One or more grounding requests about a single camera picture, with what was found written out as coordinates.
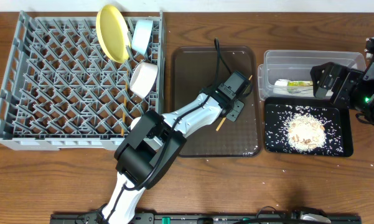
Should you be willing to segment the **wooden chopstick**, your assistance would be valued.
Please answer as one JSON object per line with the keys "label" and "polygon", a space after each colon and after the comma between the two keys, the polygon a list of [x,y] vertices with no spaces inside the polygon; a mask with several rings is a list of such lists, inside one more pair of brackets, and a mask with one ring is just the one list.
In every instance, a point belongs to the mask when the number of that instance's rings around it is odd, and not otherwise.
{"label": "wooden chopstick", "polygon": [[[125,84],[124,84],[124,91],[127,93],[128,92],[128,84],[127,84],[127,82],[125,81]],[[124,96],[123,97],[123,106],[124,106],[124,108],[126,108],[127,109],[127,98]],[[125,119],[126,119],[126,113],[125,112],[123,112],[123,114],[122,114],[122,122],[124,122],[125,123]],[[125,128],[121,128],[121,135],[122,135],[122,137],[124,137],[124,132],[125,132]]]}
{"label": "wooden chopstick", "polygon": [[225,122],[226,119],[227,119],[226,117],[222,118],[221,122],[219,123],[219,125],[216,128],[216,131],[220,130],[220,128],[222,127],[222,125],[223,125],[223,123]]}

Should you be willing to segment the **yellow green snack wrapper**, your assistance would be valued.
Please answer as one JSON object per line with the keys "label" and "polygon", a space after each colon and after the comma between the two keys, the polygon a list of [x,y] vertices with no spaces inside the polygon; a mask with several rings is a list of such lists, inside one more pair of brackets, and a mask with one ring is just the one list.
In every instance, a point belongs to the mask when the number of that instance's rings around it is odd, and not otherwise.
{"label": "yellow green snack wrapper", "polygon": [[313,82],[312,81],[289,81],[288,86],[312,86]]}

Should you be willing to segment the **pink bowl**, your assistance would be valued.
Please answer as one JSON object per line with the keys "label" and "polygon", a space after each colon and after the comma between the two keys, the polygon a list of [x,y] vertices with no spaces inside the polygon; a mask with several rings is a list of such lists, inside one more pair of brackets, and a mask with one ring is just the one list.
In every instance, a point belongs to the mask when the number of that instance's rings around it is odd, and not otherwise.
{"label": "pink bowl", "polygon": [[131,77],[130,90],[141,99],[145,98],[156,81],[157,73],[157,65],[141,62]]}

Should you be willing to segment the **blue bowl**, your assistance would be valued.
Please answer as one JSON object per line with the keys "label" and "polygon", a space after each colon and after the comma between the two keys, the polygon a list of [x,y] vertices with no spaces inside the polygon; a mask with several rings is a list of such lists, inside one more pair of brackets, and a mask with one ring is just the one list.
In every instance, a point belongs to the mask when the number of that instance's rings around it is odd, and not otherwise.
{"label": "blue bowl", "polygon": [[137,53],[144,55],[146,53],[149,39],[153,28],[153,21],[138,20],[134,29],[131,47]]}

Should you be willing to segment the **yellow plate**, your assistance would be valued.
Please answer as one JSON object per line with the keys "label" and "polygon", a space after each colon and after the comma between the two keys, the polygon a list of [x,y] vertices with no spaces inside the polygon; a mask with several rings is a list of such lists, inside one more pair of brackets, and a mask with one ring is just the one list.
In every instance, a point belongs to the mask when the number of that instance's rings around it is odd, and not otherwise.
{"label": "yellow plate", "polygon": [[130,46],[128,26],[115,6],[107,4],[98,12],[96,34],[101,49],[109,59],[118,63],[129,59],[126,50]]}

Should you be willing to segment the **white cup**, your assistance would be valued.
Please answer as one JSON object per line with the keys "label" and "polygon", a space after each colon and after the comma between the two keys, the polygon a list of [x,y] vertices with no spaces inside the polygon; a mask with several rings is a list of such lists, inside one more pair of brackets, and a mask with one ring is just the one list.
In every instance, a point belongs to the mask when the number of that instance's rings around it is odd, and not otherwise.
{"label": "white cup", "polygon": [[133,130],[134,127],[138,124],[139,120],[141,119],[141,117],[137,117],[137,118],[134,118],[130,124],[130,130]]}

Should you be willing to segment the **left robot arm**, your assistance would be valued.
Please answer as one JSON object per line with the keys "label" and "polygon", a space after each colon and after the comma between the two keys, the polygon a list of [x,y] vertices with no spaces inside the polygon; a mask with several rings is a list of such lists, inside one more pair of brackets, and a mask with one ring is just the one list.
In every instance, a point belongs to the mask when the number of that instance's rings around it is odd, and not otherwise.
{"label": "left robot arm", "polygon": [[218,118],[235,120],[241,99],[252,91],[251,80],[233,72],[213,84],[181,109],[158,114],[148,111],[133,126],[114,154],[116,187],[110,201],[96,215],[97,223],[129,223],[145,190],[155,186],[169,170],[187,137]]}

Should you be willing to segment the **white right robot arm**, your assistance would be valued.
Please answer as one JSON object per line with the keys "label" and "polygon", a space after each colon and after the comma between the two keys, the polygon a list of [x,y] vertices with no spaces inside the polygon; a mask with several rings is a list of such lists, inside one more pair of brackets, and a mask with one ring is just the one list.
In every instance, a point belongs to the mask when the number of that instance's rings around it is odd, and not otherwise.
{"label": "white right robot arm", "polygon": [[364,70],[327,62],[311,68],[313,95],[324,99],[331,91],[330,103],[356,110],[359,122],[374,126],[374,37],[366,39],[365,53],[370,60]]}

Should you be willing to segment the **rice food waste pile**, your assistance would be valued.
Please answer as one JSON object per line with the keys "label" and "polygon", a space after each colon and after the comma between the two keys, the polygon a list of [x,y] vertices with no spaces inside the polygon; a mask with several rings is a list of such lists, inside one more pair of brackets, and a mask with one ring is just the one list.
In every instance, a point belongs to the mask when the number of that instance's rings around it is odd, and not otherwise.
{"label": "rice food waste pile", "polygon": [[289,145],[298,151],[312,151],[326,142],[325,127],[309,114],[295,114],[286,125]]}

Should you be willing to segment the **black waste tray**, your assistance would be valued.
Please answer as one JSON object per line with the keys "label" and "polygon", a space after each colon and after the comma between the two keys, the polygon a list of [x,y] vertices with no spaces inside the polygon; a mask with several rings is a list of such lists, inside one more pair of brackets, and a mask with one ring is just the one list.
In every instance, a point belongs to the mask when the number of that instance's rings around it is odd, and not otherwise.
{"label": "black waste tray", "polygon": [[[295,114],[309,114],[321,121],[326,134],[324,146],[306,152],[289,145],[286,125]],[[269,97],[264,101],[264,143],[270,152],[350,157],[354,149],[349,111],[327,100]]]}

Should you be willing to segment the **dark brown serving tray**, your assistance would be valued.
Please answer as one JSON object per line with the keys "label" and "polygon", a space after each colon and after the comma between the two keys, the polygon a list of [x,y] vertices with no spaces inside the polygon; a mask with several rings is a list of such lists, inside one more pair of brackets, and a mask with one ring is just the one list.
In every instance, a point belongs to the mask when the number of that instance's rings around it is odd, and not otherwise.
{"label": "dark brown serving tray", "polygon": [[225,61],[220,66],[216,65],[214,47],[181,47],[172,54],[173,110],[195,100],[214,80],[225,82],[230,72],[237,70],[246,78],[253,75],[253,87],[243,99],[244,107],[236,121],[226,119],[219,131],[216,128],[222,118],[200,128],[187,137],[182,157],[254,157],[263,148],[255,55],[246,46],[222,47],[221,54]]}

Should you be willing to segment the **clear plastic bin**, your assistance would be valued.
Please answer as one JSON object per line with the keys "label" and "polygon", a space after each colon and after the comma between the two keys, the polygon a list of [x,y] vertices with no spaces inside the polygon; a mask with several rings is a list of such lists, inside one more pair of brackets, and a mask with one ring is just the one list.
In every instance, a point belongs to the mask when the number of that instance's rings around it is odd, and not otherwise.
{"label": "clear plastic bin", "polygon": [[280,95],[273,92],[279,79],[290,81],[311,81],[311,68],[327,62],[334,62],[357,70],[366,69],[364,56],[358,52],[338,52],[320,50],[268,50],[264,53],[264,63],[258,67],[258,89],[262,101],[270,96],[313,98],[302,95]]}

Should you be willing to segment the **grey dish rack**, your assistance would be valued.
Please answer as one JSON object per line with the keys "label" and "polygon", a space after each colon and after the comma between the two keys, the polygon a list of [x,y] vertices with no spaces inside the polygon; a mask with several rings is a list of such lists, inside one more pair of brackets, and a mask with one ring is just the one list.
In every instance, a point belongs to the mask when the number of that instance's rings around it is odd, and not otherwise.
{"label": "grey dish rack", "polygon": [[[94,17],[31,17],[21,12],[0,89],[0,144],[18,151],[114,151],[134,118],[149,110],[161,113],[166,22],[163,14],[152,21],[146,53],[127,48],[129,59],[117,63],[103,53]],[[141,62],[158,66],[156,81],[143,99],[130,90]],[[126,129],[124,137],[121,128]]]}

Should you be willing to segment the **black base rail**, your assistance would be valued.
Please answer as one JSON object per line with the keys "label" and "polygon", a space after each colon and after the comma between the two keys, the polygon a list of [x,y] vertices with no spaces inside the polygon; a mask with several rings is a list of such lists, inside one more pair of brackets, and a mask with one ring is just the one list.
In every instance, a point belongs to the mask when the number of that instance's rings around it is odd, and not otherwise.
{"label": "black base rail", "polygon": [[227,223],[330,223],[359,224],[358,215],[327,214],[323,210],[300,207],[291,212],[277,211],[274,207],[265,206],[255,214],[176,214],[149,213],[110,209],[95,210],[85,213],[55,213],[50,216],[50,224],[91,224],[91,223],[132,223],[132,224],[227,224]]}

